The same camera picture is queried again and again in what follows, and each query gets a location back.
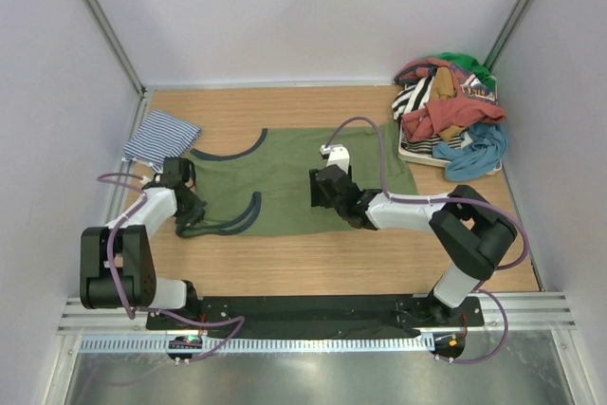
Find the olive green tank top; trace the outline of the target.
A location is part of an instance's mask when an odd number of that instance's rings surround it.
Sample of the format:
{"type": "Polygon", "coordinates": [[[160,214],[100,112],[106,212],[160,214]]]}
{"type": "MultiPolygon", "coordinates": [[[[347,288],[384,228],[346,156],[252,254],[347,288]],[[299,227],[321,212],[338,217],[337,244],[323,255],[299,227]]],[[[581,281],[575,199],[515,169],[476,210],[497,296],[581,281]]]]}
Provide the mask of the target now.
{"type": "MultiPolygon", "coordinates": [[[[309,171],[325,161],[320,147],[331,128],[262,130],[247,150],[219,156],[192,149],[195,191],[207,203],[202,221],[179,232],[181,238],[223,236],[289,236],[349,230],[332,209],[312,207],[309,171]]],[[[398,156],[399,129],[388,122],[377,129],[349,125],[336,142],[350,154],[353,180],[362,189],[381,186],[416,194],[414,176],[398,156]]]]}

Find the blue white striped tank top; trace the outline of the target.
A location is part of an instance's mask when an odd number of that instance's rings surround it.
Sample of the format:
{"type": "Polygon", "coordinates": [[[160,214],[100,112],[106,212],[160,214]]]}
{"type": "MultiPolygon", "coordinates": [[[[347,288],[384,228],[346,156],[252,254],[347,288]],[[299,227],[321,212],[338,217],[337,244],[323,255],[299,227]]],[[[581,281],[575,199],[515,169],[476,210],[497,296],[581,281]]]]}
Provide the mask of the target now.
{"type": "Polygon", "coordinates": [[[123,147],[123,159],[162,171],[164,159],[188,152],[202,135],[202,128],[154,109],[123,147]]]}

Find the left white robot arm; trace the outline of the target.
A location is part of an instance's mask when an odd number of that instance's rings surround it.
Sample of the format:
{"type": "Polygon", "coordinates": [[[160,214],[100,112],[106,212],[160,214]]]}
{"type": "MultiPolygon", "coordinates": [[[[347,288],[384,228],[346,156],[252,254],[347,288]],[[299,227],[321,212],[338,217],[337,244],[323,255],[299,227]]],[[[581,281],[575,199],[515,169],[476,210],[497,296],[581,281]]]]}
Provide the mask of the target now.
{"type": "Polygon", "coordinates": [[[179,328],[194,327],[201,317],[195,288],[189,281],[157,275],[150,239],[173,218],[182,232],[200,222],[206,203],[194,192],[193,163],[183,157],[164,159],[162,171],[137,187],[119,181],[120,174],[101,175],[100,182],[138,193],[126,212],[81,235],[80,300],[87,309],[123,309],[131,319],[135,311],[168,310],[179,328]]]}

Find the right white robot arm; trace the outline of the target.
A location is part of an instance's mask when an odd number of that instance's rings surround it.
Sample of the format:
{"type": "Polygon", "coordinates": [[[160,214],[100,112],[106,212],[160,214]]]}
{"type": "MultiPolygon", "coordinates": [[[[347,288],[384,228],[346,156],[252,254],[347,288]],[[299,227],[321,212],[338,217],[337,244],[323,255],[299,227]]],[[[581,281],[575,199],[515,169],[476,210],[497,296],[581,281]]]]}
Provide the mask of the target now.
{"type": "Polygon", "coordinates": [[[517,237],[510,220],[467,185],[407,203],[403,195],[361,189],[337,165],[311,170],[309,182],[311,205],[334,210],[355,229],[419,230],[436,236],[451,264],[414,311],[421,321],[448,325],[457,319],[468,294],[493,275],[517,237]]]}

